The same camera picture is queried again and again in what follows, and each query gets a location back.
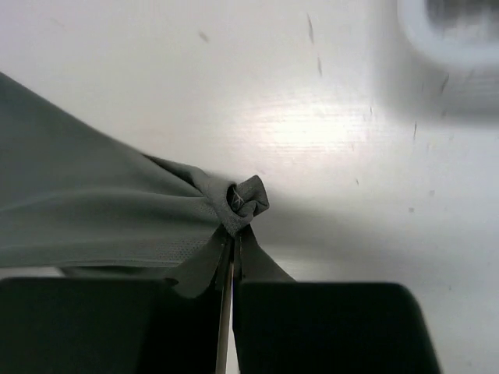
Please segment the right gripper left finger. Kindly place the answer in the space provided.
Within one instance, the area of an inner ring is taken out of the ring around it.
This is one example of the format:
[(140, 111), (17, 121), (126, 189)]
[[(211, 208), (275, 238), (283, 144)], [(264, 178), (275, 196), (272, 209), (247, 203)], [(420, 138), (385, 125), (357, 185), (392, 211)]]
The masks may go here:
[(212, 373), (222, 292), (166, 281), (10, 278), (1, 282), (4, 373)]

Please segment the dark grey t shirt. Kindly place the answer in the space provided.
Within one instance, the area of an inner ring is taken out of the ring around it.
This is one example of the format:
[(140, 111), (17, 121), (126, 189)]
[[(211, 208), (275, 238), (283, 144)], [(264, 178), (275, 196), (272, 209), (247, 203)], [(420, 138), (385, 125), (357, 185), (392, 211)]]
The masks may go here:
[(250, 227), (268, 207), (257, 176), (141, 153), (1, 78), (2, 267), (174, 278), (192, 298), (234, 251), (239, 277), (288, 281)]

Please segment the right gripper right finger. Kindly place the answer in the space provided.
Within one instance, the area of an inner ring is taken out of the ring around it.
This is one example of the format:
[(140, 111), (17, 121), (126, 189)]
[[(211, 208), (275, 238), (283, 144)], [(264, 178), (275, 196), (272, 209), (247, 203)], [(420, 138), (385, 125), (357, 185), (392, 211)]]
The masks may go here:
[(421, 308), (400, 284), (299, 282), (253, 237), (234, 245), (242, 373), (439, 373)]

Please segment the white plastic basket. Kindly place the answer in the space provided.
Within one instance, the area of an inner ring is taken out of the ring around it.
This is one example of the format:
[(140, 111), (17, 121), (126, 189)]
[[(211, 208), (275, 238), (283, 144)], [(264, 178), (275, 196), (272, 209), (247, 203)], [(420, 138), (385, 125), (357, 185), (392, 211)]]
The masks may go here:
[(434, 93), (457, 115), (498, 116), (498, 2), (398, 1), (413, 50), (442, 73)]

